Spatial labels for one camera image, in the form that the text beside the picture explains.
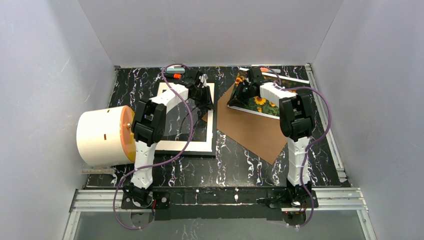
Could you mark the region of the sunflower photo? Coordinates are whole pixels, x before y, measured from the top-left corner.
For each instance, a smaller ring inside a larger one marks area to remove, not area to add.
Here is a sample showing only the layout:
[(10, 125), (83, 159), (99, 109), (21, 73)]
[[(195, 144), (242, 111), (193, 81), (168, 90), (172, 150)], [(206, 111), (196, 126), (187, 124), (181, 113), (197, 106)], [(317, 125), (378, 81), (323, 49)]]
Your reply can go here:
[[(275, 73), (272, 73), (272, 71), (270, 71), (269, 69), (262, 67), (261, 71), (264, 79), (267, 82), (274, 82), (280, 79), (283, 88), (294, 88), (298, 84), (310, 84), (309, 80), (307, 80), (307, 76), (305, 75), (305, 70), (303, 68), (297, 66), (284, 66), (283, 70), (286, 74), (288, 74), (290, 68), (294, 71), (296, 77), (284, 76), (281, 74), (280, 69), (274, 69)], [(246, 81), (248, 77), (248, 70), (249, 69), (247, 67), (239, 68), (239, 71), (235, 78), (234, 87), (231, 90), (231, 97), (235, 95), (237, 87), (241, 86)], [(242, 103), (230, 99), (227, 102), (227, 107), (250, 114), (255, 114), (277, 120), (279, 119), (279, 107), (273, 102), (270, 102), (267, 99), (261, 98), (259, 96), (249, 98), (247, 101)]]

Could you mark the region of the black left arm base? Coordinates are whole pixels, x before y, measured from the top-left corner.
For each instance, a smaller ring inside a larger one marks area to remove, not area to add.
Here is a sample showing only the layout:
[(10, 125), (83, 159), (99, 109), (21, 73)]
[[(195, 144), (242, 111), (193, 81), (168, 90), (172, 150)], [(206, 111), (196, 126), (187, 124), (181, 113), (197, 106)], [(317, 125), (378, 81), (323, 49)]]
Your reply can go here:
[(162, 210), (168, 209), (170, 206), (171, 196), (167, 191), (159, 191), (152, 187), (138, 188), (134, 185), (126, 185), (122, 188), (122, 191), (122, 209)]

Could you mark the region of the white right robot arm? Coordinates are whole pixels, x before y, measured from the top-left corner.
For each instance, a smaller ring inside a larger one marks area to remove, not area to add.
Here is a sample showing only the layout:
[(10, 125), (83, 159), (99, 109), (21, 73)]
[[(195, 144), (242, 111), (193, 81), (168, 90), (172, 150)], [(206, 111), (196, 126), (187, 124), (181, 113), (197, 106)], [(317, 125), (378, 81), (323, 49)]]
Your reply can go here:
[(265, 79), (259, 67), (246, 72), (246, 77), (235, 87), (227, 102), (228, 107), (247, 105), (250, 99), (259, 97), (279, 108), (279, 125), (287, 138), (289, 150), (288, 187), (305, 186), (310, 189), (307, 146), (315, 128), (309, 97), (284, 89), (271, 80)]

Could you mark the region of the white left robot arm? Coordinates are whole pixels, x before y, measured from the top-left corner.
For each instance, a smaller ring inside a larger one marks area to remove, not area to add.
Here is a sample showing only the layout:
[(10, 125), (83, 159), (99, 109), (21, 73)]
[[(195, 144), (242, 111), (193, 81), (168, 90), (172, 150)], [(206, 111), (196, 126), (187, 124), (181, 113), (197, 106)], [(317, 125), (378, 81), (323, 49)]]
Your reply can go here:
[(187, 69), (183, 76), (175, 78), (173, 82), (168, 82), (165, 73), (162, 76), (168, 88), (157, 96), (141, 99), (131, 124), (135, 140), (135, 163), (131, 183), (140, 189), (148, 189), (153, 183), (155, 151), (164, 136), (169, 111), (179, 104), (187, 106), (188, 100), (193, 100), (199, 109), (214, 110), (213, 94), (205, 73)]

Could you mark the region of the brown backing board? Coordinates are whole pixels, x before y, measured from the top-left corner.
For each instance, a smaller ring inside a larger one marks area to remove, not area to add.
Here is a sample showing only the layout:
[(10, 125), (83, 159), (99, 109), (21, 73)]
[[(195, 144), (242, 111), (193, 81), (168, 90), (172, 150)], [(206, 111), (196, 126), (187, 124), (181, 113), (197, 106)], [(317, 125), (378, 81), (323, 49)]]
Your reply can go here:
[(278, 119), (227, 107), (235, 84), (217, 102), (217, 130), (248, 149), (260, 159), (273, 164), (287, 138), (280, 129)]

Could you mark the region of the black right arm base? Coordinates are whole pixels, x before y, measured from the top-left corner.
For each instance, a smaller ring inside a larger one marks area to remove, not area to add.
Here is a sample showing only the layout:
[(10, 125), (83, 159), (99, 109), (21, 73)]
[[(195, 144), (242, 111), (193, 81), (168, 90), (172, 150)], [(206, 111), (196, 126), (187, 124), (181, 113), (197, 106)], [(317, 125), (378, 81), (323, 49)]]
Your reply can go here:
[(266, 192), (266, 197), (257, 200), (257, 203), (265, 204), (271, 209), (281, 208), (297, 208), (300, 209), (306, 205), (310, 208), (313, 204), (314, 208), (319, 207), (318, 197), (310, 184), (306, 185), (310, 195), (302, 185), (295, 187), (277, 187)]

